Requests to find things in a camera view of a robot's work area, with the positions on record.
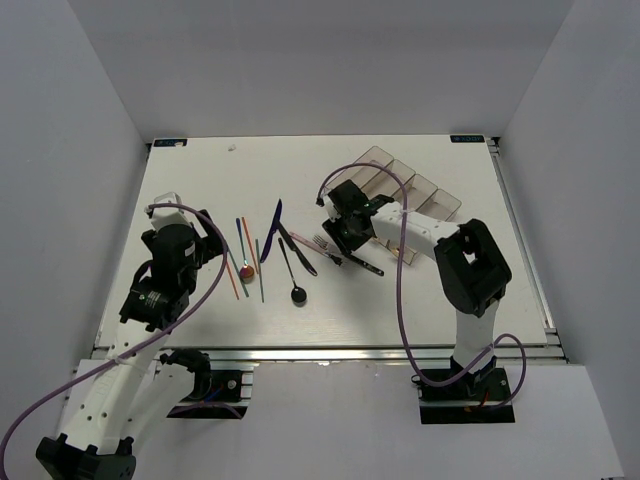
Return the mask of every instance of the orange stick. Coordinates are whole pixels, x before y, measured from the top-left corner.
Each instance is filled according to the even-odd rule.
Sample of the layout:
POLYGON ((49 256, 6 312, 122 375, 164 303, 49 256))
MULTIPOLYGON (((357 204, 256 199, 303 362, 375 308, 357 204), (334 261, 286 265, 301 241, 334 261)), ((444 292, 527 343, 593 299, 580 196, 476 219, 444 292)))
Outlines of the orange stick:
POLYGON ((242 226, 244 227, 244 234, 247 236, 247 242, 249 243, 249 250, 251 250, 251 258, 253 259, 253 264, 256 266, 256 272, 260 272, 260 265, 256 262, 256 254, 253 253, 253 242, 251 241, 251 236, 249 235, 249 229, 247 228, 247 221, 242 217, 242 226))
POLYGON ((233 286, 233 291, 236 294, 236 299, 240 300, 240 295, 238 295, 238 289, 236 288, 236 282, 233 279, 233 275, 231 275, 231 268, 229 267, 229 260, 227 260, 227 273, 229 274, 229 278, 231 279, 231 285, 233 286))

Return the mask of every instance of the gray wall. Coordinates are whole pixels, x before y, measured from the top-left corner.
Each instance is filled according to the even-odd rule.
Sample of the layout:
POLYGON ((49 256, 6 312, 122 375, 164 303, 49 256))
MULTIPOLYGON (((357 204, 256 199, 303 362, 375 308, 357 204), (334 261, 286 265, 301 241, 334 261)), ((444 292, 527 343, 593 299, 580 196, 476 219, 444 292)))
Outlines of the gray wall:
POLYGON ((503 138, 563 344, 640 478, 640 4, 579 1, 503 138))
POLYGON ((573 0, 70 0, 146 140, 501 134, 573 0))
MULTIPOLYGON (((9 0, 1 10, 4 434, 90 352, 145 152, 66 0, 9 0)), ((60 407, 51 402, 20 427, 10 478, 40 478, 35 448, 54 433, 60 407)))

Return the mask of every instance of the transparent utensil organizer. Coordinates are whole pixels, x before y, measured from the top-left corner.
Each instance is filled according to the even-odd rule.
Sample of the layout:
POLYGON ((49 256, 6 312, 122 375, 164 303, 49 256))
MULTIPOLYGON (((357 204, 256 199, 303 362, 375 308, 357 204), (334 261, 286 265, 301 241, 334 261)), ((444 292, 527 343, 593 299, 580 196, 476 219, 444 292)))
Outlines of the transparent utensil organizer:
MULTIPOLYGON (((417 174, 415 170, 400 160, 394 159, 392 155, 380 147, 371 147, 354 163, 374 163, 386 167, 396 174, 407 189, 409 210, 414 210, 437 220, 448 221, 462 205, 462 202, 456 197, 438 188, 436 184, 417 174)), ((402 190, 397 182, 387 173, 377 168, 361 167, 344 170, 327 184, 326 192, 329 192, 345 180, 352 180, 368 198, 382 194, 393 197, 394 200, 402 203, 402 190)), ((384 245, 387 250, 398 256, 397 244, 378 239, 375 239, 375 241, 384 245)), ((403 261, 407 265, 411 265, 417 255, 418 252, 415 250, 406 248, 403 261)))

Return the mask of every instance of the robotic arm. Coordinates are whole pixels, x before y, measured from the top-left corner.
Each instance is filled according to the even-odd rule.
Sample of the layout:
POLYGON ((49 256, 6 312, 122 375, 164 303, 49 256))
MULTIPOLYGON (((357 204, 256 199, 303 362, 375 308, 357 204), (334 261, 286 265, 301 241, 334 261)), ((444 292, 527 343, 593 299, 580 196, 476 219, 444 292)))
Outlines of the robotic arm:
MULTIPOLYGON (((155 203, 181 203, 175 194, 155 203)), ((211 389, 209 358, 196 350, 163 355, 164 367, 135 399, 143 377, 166 337, 134 353, 120 356, 173 324, 195 291, 197 271, 222 253, 222 240, 204 222, 201 238, 181 210, 154 210, 152 230, 142 235, 152 260, 143 263, 120 311, 116 340, 107 360, 117 365, 98 375, 84 403, 57 439, 43 438, 36 457, 55 480, 131 478, 134 453, 180 400, 203 399, 211 389)))
MULTIPOLYGON (((345 255, 370 238, 400 242, 402 206, 391 197, 369 200, 347 180, 324 197, 329 220, 322 225, 345 255)), ((487 226, 479 220, 463 225, 442 222, 410 212, 406 245, 438 265, 444 293, 456 309, 456 345, 451 359, 455 374, 493 342, 499 300, 511 280, 511 270, 487 226)), ((470 396, 495 367, 495 357, 485 357, 465 380, 470 396)))

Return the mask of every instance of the white tabletop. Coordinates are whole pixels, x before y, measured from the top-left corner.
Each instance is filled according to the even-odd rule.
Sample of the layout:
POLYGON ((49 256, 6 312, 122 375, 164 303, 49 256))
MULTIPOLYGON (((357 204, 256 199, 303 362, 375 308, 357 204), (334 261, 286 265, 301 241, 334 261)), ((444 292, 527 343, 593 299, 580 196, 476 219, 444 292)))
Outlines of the white tabletop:
MULTIPOLYGON (((152 148, 129 236, 104 311, 98 345, 114 338, 118 311, 138 266, 150 258, 140 235, 150 228, 145 205, 168 191, 184 203, 206 208, 222 229, 230 248, 241 259, 235 218, 245 216, 253 238, 264 242, 276 203, 283 201, 282 223, 307 238, 324 234, 326 213, 315 205, 320 183, 333 169, 352 163, 379 146, 417 173, 462 201, 457 223, 484 221, 513 272, 497 319, 496 334, 511 332, 527 344, 545 343, 538 309, 515 233, 484 143, 452 144, 437 136, 308 136, 195 138, 184 147, 152 148)), ((168 346, 297 347, 397 346, 395 258, 367 244, 357 254, 382 268, 378 277, 364 269, 336 267, 328 259, 301 247, 318 270, 312 277, 295 255, 290 261, 296 279, 309 296, 306 306, 290 300, 291 280, 277 243, 263 265, 265 303, 257 278, 250 297, 236 300, 227 275, 205 305, 171 335, 168 346)), ((193 303, 220 266, 214 259, 199 274, 193 303)), ((435 263, 420 257, 404 270, 404 308, 409 339, 414 345, 451 345, 455 312, 445 298, 435 263)))

